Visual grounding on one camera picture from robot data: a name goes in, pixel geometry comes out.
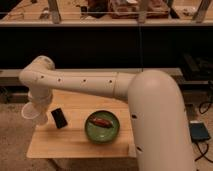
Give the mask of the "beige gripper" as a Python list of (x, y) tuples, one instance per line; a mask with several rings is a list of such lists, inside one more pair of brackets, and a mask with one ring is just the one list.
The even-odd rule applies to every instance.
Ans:
[(35, 117), (34, 121), (37, 125), (45, 125), (48, 121), (47, 117), (47, 111), (51, 104), (51, 101), (39, 101), (34, 102), (33, 106), (38, 113), (38, 115)]

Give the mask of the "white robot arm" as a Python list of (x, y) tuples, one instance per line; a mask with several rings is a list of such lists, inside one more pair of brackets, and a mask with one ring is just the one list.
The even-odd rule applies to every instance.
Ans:
[(116, 98), (129, 106), (139, 171), (196, 171), (187, 114), (176, 81), (160, 70), (63, 72), (47, 56), (19, 74), (29, 104), (48, 105), (54, 89)]

